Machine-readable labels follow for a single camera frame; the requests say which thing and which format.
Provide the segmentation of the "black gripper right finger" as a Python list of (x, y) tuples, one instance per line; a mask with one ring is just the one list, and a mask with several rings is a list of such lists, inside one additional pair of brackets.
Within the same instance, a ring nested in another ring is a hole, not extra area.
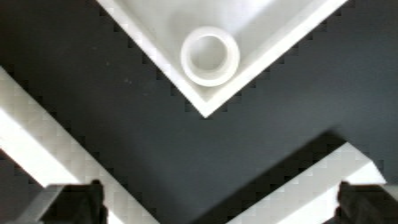
[(339, 184), (336, 224), (398, 224), (398, 185)]

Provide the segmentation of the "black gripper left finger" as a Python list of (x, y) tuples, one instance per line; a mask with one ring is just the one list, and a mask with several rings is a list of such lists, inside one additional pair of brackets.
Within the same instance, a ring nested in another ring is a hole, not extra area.
[(44, 224), (108, 224), (105, 189), (98, 180), (89, 184), (62, 186), (41, 221)]

